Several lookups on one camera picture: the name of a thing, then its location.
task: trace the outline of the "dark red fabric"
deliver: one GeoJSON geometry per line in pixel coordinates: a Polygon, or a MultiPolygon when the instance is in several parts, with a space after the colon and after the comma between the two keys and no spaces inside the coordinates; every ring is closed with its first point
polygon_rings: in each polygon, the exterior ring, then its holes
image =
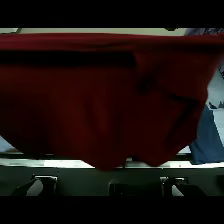
{"type": "Polygon", "coordinates": [[[0,134],[108,170],[158,166],[191,143],[224,35],[0,36],[0,134]]]}

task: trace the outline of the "red cloth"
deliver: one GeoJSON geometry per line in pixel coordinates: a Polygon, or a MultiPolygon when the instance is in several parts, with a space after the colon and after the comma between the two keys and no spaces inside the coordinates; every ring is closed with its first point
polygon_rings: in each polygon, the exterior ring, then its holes
{"type": "Polygon", "coordinates": [[[158,166],[197,135],[224,35],[0,36],[0,134],[108,170],[158,166]]]}

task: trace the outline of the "beige wall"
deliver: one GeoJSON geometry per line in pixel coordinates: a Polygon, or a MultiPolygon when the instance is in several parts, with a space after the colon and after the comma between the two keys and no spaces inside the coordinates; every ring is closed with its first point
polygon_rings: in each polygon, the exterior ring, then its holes
{"type": "Polygon", "coordinates": [[[162,36],[182,36],[186,28],[167,31],[164,28],[22,28],[21,33],[124,33],[162,36]]]}

